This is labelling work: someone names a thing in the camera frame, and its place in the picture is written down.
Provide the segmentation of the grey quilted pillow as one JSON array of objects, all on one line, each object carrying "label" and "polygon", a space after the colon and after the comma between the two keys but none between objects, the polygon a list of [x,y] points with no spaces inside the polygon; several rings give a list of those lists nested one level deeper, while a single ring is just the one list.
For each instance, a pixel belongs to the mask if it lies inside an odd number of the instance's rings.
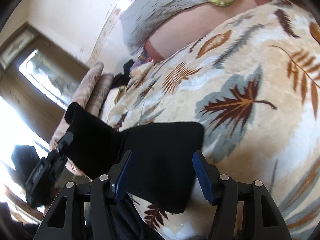
[{"label": "grey quilted pillow", "polygon": [[129,54],[138,53],[153,31],[171,16],[207,2],[207,0],[135,0],[120,16],[123,42]]}]

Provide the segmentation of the pink bed sheet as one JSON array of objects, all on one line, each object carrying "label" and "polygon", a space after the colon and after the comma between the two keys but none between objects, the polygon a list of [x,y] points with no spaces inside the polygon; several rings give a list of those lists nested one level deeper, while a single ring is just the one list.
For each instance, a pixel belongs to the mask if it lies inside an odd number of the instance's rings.
[{"label": "pink bed sheet", "polygon": [[161,62],[229,18],[269,1],[235,0],[227,7],[204,3],[185,9],[160,25],[146,40],[144,50],[156,62]]}]

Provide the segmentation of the striped beige cushion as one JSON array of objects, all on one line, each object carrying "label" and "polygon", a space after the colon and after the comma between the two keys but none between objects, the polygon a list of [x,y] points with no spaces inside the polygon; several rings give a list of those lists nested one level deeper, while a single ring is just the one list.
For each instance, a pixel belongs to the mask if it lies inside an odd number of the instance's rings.
[{"label": "striped beige cushion", "polygon": [[76,108],[85,108],[89,101],[97,81],[101,77],[103,72],[104,64],[102,62],[96,63],[89,71],[86,73],[84,78],[81,80],[80,85],[77,87],[74,95],[72,96],[71,103],[68,105],[67,110],[63,114],[63,117],[58,124],[53,136],[49,142],[50,150],[56,149],[58,142],[65,135],[69,125],[73,122],[74,111]]},{"label": "striped beige cushion", "polygon": [[113,81],[114,75],[111,73],[102,74],[99,77],[85,108],[88,113],[98,117]]}]

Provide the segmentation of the black pants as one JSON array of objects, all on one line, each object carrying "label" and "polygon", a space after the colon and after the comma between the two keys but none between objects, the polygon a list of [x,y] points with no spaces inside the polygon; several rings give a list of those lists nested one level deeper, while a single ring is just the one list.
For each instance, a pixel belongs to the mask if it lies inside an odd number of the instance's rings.
[{"label": "black pants", "polygon": [[164,211],[185,211],[195,181],[193,153],[203,144],[201,124],[151,123],[117,132],[79,107],[68,131],[74,139],[66,155],[90,179],[106,174],[131,150],[126,191]]}]

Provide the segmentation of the leaf patterned fleece blanket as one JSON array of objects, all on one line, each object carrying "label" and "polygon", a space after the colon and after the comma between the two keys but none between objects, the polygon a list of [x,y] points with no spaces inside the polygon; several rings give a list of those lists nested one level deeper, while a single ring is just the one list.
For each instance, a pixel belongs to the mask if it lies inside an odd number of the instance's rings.
[{"label": "leaf patterned fleece blanket", "polygon": [[308,239],[319,223],[319,26],[288,0],[138,67],[101,118],[118,131],[199,122],[207,161],[236,181],[262,181],[293,239]]}]

